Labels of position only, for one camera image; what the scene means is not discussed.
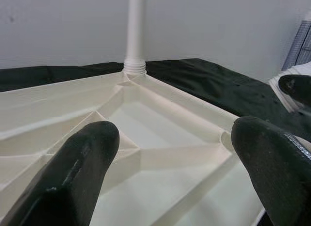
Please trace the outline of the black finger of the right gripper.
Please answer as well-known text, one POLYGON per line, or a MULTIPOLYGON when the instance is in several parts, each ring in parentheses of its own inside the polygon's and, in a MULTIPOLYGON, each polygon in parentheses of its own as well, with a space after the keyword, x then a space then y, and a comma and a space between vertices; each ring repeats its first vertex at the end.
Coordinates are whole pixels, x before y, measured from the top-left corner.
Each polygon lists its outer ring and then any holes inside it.
POLYGON ((311 77, 309 75, 284 75, 278 81, 281 91, 295 101, 311 106, 311 77))

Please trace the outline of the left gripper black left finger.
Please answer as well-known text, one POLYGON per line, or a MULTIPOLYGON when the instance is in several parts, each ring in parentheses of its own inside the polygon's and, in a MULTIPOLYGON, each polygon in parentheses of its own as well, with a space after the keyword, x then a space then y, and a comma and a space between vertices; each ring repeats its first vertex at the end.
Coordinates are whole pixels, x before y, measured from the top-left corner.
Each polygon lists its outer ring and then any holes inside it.
POLYGON ((87 226, 120 145, 109 121, 72 134, 4 217, 6 226, 87 226))

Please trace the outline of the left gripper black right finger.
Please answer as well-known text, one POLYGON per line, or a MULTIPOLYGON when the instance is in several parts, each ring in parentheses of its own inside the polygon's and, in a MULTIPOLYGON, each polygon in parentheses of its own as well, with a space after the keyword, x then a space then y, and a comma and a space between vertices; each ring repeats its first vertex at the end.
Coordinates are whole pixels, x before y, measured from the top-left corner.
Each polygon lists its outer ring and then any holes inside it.
POLYGON ((255 117, 234 121, 231 141, 275 226, 311 224, 311 152, 293 134, 255 117))

